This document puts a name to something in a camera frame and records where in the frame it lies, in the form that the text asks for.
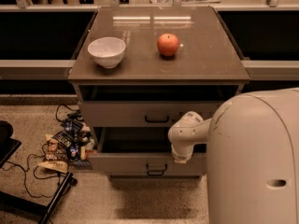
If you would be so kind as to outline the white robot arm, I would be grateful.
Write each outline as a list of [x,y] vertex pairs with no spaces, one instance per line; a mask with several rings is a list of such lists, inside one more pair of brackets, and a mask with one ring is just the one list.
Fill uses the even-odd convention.
[[254,91],[169,132],[175,161],[206,145],[209,224],[299,224],[299,89]]

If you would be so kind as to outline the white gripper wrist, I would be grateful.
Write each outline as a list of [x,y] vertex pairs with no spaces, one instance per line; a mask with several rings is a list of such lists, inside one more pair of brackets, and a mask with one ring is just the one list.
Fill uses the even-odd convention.
[[193,146],[178,146],[175,144],[171,145],[171,153],[176,163],[185,164],[187,163],[193,154]]

